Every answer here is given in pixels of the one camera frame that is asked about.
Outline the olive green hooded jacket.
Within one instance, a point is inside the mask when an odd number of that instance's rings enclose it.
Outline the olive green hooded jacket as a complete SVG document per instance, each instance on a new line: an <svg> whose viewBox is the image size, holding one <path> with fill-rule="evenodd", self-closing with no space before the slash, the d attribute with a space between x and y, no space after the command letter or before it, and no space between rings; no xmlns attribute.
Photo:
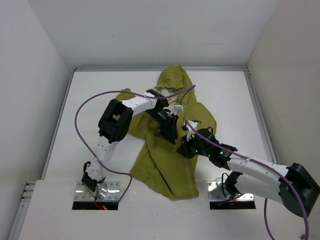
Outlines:
<svg viewBox="0 0 320 240"><path fill-rule="evenodd" d="M196 99L195 91L186 96L181 92L192 86L192 81L181 65L172 65L164 69L154 87L159 93L169 96L169 105L181 102L184 110L178 114L177 129L181 138L186 133L182 124L188 121L199 121L197 129L211 127L217 131L217 122L211 112ZM190 199L199 196L195 181L195 169L198 158L185 158L177 152L180 145L171 144L164 139L158 130L158 123L146 112L134 116L129 127L129 134L145 140L145 144L130 170L130 174L146 184L153 191L169 199Z"/></svg>

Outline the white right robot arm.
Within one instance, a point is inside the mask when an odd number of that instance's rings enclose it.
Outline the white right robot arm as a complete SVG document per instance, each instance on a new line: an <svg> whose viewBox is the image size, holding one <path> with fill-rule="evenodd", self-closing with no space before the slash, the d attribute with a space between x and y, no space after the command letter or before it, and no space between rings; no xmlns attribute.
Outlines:
<svg viewBox="0 0 320 240"><path fill-rule="evenodd" d="M240 155L236 147L219 143L213 128L182 126L186 135L177 152L190 159L204 156L218 168L230 171L222 189L230 197L254 194L278 202L299 217L308 217L320 196L320 187L304 166L255 160Z"/></svg>

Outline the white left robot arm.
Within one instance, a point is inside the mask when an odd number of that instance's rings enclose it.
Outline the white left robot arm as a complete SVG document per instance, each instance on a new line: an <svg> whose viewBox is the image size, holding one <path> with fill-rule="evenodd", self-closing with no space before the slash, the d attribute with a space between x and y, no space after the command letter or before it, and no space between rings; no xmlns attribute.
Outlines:
<svg viewBox="0 0 320 240"><path fill-rule="evenodd" d="M120 141L129 132L130 124L134 116L147 113L158 123L158 131L164 139L175 144L178 139L178 116L169 113L166 97L153 89L143 94L135 95L128 100L112 99L98 122L98 146L94 153L95 160L84 171L82 183L95 192L98 183L101 183L106 174L101 163L110 160Z"/></svg>

